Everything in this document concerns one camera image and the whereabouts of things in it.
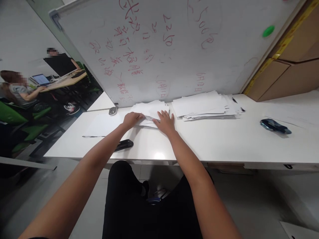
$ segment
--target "keyboard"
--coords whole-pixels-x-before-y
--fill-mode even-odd
[[[74,76],[72,76],[71,78],[77,78],[79,77],[80,75],[82,75],[83,73],[85,73],[85,70],[82,70],[82,71],[79,71],[78,73],[76,73]]]

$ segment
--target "computer monitor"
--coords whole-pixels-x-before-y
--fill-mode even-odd
[[[44,58],[44,61],[60,76],[63,77],[76,70],[76,66],[65,54]]]
[[[50,84],[49,80],[45,77],[44,74],[32,76],[32,78],[39,84],[39,85],[48,85]]]

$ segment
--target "hand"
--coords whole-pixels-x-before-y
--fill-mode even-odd
[[[131,112],[126,114],[126,116],[124,117],[124,121],[123,121],[123,126],[126,128],[126,130],[131,129],[134,125],[136,125],[136,123],[140,120],[143,119],[144,115],[141,113],[135,113],[135,112]]]
[[[38,90],[39,92],[42,91],[42,90],[44,90],[44,89],[46,89],[45,86],[40,86],[40,87],[37,88],[37,90]]]
[[[157,128],[167,136],[170,133],[175,132],[174,114],[172,114],[172,118],[169,117],[167,111],[162,111],[161,113],[157,111],[157,114],[159,115],[160,121],[158,121],[157,119],[153,119],[153,122],[157,126]]]

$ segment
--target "shoe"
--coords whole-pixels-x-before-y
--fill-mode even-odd
[[[72,103],[68,103],[67,106],[64,106],[64,108],[69,111],[69,115],[73,115],[75,113],[77,113],[80,108],[78,106],[73,105]]]
[[[75,113],[77,113],[80,110],[79,106],[75,106],[72,103],[69,103],[69,106],[71,107],[72,111],[69,113],[69,115],[73,115]]]
[[[63,106],[67,111],[73,112],[73,108],[71,106]]]

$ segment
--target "black device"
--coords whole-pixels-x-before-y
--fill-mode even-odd
[[[65,54],[44,58],[44,61],[60,76],[63,77],[76,70],[76,66]]]
[[[133,141],[126,139],[126,140],[122,140],[119,142],[119,144],[117,145],[115,152],[122,150],[122,149],[126,149],[126,148],[132,148],[134,145]]]
[[[291,131],[273,119],[263,119],[260,121],[262,127],[270,131],[276,131],[282,134],[291,134]]]
[[[77,77],[79,77],[80,75],[82,75],[83,73],[85,73],[85,70],[81,70],[81,71],[79,71],[78,73],[76,73],[74,76],[72,76],[71,78],[73,79],[73,78],[77,78]]]

